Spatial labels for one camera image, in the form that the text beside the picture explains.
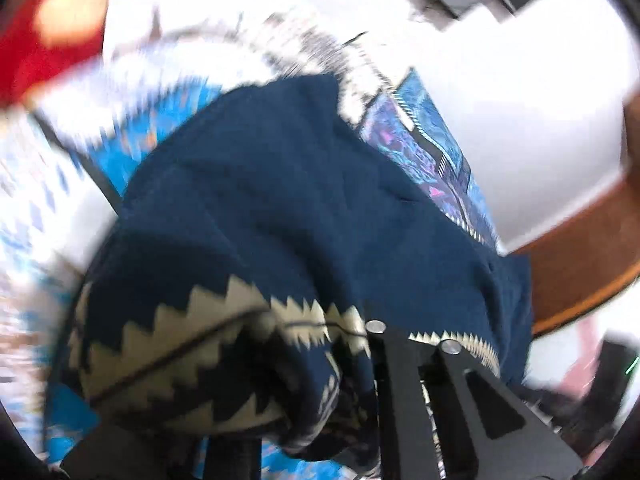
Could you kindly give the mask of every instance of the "blue patterned fabric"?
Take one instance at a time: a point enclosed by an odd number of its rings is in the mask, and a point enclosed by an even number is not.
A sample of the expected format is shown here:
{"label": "blue patterned fabric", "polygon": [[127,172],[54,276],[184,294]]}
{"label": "blue patterned fabric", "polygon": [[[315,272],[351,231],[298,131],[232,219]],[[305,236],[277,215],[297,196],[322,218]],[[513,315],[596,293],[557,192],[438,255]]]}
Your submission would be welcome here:
{"label": "blue patterned fabric", "polygon": [[138,164],[178,126],[220,95],[220,86],[184,83],[139,115],[115,125],[115,135],[91,148],[89,157],[120,195]]}
{"label": "blue patterned fabric", "polygon": [[[411,119],[411,131],[401,113]],[[370,102],[358,132],[398,164],[447,217],[495,248],[497,235],[484,196],[415,70],[395,91],[381,92]]]}
{"label": "blue patterned fabric", "polygon": [[458,174],[462,168],[462,150],[451,135],[415,70],[411,70],[400,84],[396,95],[409,110],[414,112],[420,133],[444,153]]}
{"label": "blue patterned fabric", "polygon": [[98,425],[98,416],[64,384],[51,392],[46,442],[49,461],[59,463],[79,440]]}
{"label": "blue patterned fabric", "polygon": [[89,182],[24,110],[4,110],[0,122],[0,400],[28,446],[41,453],[42,378],[79,278],[60,258],[59,241],[74,196]]}
{"label": "blue patterned fabric", "polygon": [[262,443],[263,480],[347,480],[352,477],[346,468],[336,462],[306,462],[285,455],[274,444]]}
{"label": "blue patterned fabric", "polygon": [[[501,366],[506,381],[521,376],[526,353],[512,349],[530,335],[526,264],[499,258],[452,225],[405,172],[356,138],[337,117],[336,102],[329,76],[242,88],[203,110],[142,164],[110,243],[87,276],[86,320],[75,328],[82,343],[72,353],[79,356],[74,366],[89,372],[84,395],[99,411],[119,413],[134,428],[209,434],[220,425],[286,434],[284,446],[308,460],[349,449],[361,468],[370,468],[377,443],[360,317],[365,301],[370,316],[407,335],[473,335],[468,340],[483,363],[508,362]],[[388,109],[385,102],[380,110]],[[430,165],[417,150],[408,162]],[[253,299],[241,301],[247,294]],[[247,317],[247,308],[275,316],[278,329]],[[153,373],[169,374],[152,384],[169,390],[150,390],[149,405],[141,406],[146,397],[136,388],[145,391],[144,376],[120,377],[114,359],[166,355],[166,336],[181,334],[190,320],[202,330],[218,312],[231,316],[207,332],[213,342],[226,338],[220,361],[198,367],[195,384],[182,383],[183,365],[157,368],[150,361]],[[246,330],[226,335],[236,319]],[[257,364],[258,356],[269,359]],[[273,360],[286,380],[264,388]],[[91,370],[102,366],[114,375],[94,379]],[[241,412],[242,425],[233,425]],[[295,467],[335,473],[327,464]]]}

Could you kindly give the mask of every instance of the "cream zigzag trim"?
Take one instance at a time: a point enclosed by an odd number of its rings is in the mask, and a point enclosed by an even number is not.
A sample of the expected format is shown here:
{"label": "cream zigzag trim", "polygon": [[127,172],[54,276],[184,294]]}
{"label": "cream zigzag trim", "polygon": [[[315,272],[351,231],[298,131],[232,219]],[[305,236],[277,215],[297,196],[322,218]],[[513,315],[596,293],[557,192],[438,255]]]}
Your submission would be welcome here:
{"label": "cream zigzag trim", "polygon": [[[219,296],[195,286],[191,291],[186,312],[165,304],[158,306],[152,332],[147,332],[132,321],[127,322],[122,330],[120,352],[113,351],[100,342],[92,343],[88,355],[90,370],[81,368],[79,371],[84,396],[90,400],[124,378],[171,354],[203,332],[241,314],[264,309],[265,306],[268,304],[260,291],[235,276],[229,279],[226,296]],[[173,388],[170,386],[173,374],[193,377],[195,369],[201,365],[198,362],[199,358],[206,359],[206,365],[209,367],[216,365],[219,359],[217,348],[220,343],[230,342],[229,338],[235,340],[240,329],[241,326],[236,326],[234,330],[221,337],[211,338],[210,342],[203,344],[209,346],[208,352],[196,351],[191,354],[191,370],[185,372],[170,365],[168,368],[172,373],[165,373],[168,382],[162,386],[161,397],[173,397]],[[137,381],[128,390],[139,383],[140,381]]]}
{"label": "cream zigzag trim", "polygon": [[[88,284],[82,290],[76,306],[79,324],[84,324],[90,291]],[[260,312],[266,306],[267,301],[255,285],[248,285],[235,276],[229,279],[225,296],[195,286],[186,312],[165,304],[158,306],[151,332],[132,321],[127,322],[122,329],[120,352],[100,342],[92,343],[88,351],[89,369],[79,369],[84,396],[94,400],[102,416],[132,408],[147,410],[150,407],[149,399],[171,400],[176,384],[196,387],[198,370],[216,366],[220,360],[221,346],[238,338],[245,321],[233,322],[233,319],[251,311]],[[354,306],[344,314],[340,314],[334,304],[325,313],[317,301],[311,306],[303,301],[300,306],[292,298],[288,298],[286,304],[272,298],[270,306],[270,312],[260,314],[248,324],[250,333],[258,339],[265,340],[273,330],[279,330],[288,344],[300,347],[302,343],[309,349],[311,345],[320,346],[342,338],[354,354],[364,351],[370,356],[364,320]],[[171,355],[203,332],[230,320],[231,324],[207,337],[186,354],[177,356],[166,366],[146,373],[112,396],[99,398],[112,386]],[[70,344],[70,366],[79,368],[81,344],[75,330],[70,337]]]}
{"label": "cream zigzag trim", "polygon": [[193,411],[169,420],[164,425],[171,430],[182,433],[214,435],[248,430],[249,428],[279,420],[284,416],[281,407],[273,399],[271,399],[262,413],[256,412],[256,404],[255,394],[253,394],[230,419],[223,422],[214,422],[213,410],[215,408],[213,402],[208,401]]}
{"label": "cream zigzag trim", "polygon": [[271,298],[271,311],[275,315],[283,338],[289,345],[300,347],[302,343],[307,350],[311,346],[320,346],[331,341],[327,330],[324,310],[317,301],[311,306],[303,301],[302,307],[291,297],[284,305],[277,298]]}
{"label": "cream zigzag trim", "polygon": [[479,359],[480,362],[489,368],[496,377],[500,377],[500,361],[498,360],[498,354],[489,343],[478,336],[472,334],[468,335],[466,333],[460,335],[460,333],[449,333],[445,330],[442,333],[442,336],[439,336],[435,332],[432,332],[431,335],[427,332],[423,332],[417,333],[417,335],[409,334],[409,339],[434,346],[437,346],[445,339],[453,339],[465,347],[473,357]]}

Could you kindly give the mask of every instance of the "black metal bracket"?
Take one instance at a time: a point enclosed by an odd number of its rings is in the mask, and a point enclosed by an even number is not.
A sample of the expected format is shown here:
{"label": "black metal bracket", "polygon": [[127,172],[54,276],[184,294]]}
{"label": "black metal bracket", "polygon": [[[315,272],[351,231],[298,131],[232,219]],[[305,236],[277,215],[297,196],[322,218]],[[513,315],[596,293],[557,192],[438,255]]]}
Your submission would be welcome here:
{"label": "black metal bracket", "polygon": [[440,460],[450,480],[568,480],[581,470],[569,446],[459,342],[435,347],[393,329],[369,342],[385,480],[438,480]]}

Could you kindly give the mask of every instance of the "blue printed fabric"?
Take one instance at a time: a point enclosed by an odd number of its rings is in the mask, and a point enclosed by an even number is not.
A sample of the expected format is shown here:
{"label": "blue printed fabric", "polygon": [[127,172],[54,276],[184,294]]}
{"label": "blue printed fabric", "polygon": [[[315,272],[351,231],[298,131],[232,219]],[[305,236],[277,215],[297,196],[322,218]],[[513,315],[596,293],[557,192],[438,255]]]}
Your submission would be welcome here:
{"label": "blue printed fabric", "polygon": [[[330,76],[235,90],[136,171],[71,338],[69,371],[84,371],[83,395],[98,412],[132,429],[276,435],[306,460],[345,450],[371,471],[365,302],[407,335],[474,342],[494,373],[521,377],[526,262],[500,258],[452,225],[415,186],[434,168],[417,142],[403,137],[412,152],[386,143],[410,155],[401,171],[339,119],[337,99]],[[381,97],[377,110],[388,102]],[[372,126],[374,138],[398,131],[388,117]],[[413,182],[407,170],[417,170]],[[121,375],[140,360],[140,373]],[[282,384],[272,388],[274,362]],[[335,475],[331,464],[290,464]]]}
{"label": "blue printed fabric", "polygon": [[[475,226],[484,240],[493,243],[493,231],[482,193],[470,176],[468,164],[457,143],[433,108],[415,72],[411,72],[404,80],[397,94],[404,96],[404,100],[398,99],[397,95],[380,92],[370,102],[358,133],[402,168],[447,217],[460,225],[468,223]],[[207,82],[180,85],[159,98],[147,110],[117,125],[115,136],[105,139],[101,146],[92,148],[88,154],[114,188],[123,194],[138,164],[177,127],[219,95],[220,86]],[[431,153],[437,155],[437,151],[430,153],[418,145],[399,117],[399,106],[420,125],[420,132],[434,134],[434,140],[438,139],[437,150],[447,146],[449,152],[446,161],[456,160],[458,173],[454,172],[453,165],[445,166],[440,160],[436,161]],[[467,189],[464,189],[461,182],[465,178],[465,168]],[[52,419],[49,421],[48,451],[54,461],[61,460],[84,433],[82,419],[77,415],[70,415],[74,412],[84,413],[84,402],[69,390],[61,391],[60,394],[56,393],[62,399],[54,404]],[[95,421],[89,417],[85,423],[88,429]],[[291,459],[273,444],[265,444],[264,449],[268,451],[262,457],[264,478],[273,478],[278,472],[327,480],[347,474],[345,468],[331,461],[307,463]]]}
{"label": "blue printed fabric", "polygon": [[220,95],[220,86],[196,81],[180,85],[122,124],[88,152],[120,195],[138,164],[178,126]]}
{"label": "blue printed fabric", "polygon": [[[411,119],[411,130],[401,114]],[[370,102],[359,134],[398,164],[447,217],[495,248],[497,235],[484,196],[414,69],[395,91],[381,92]]]}

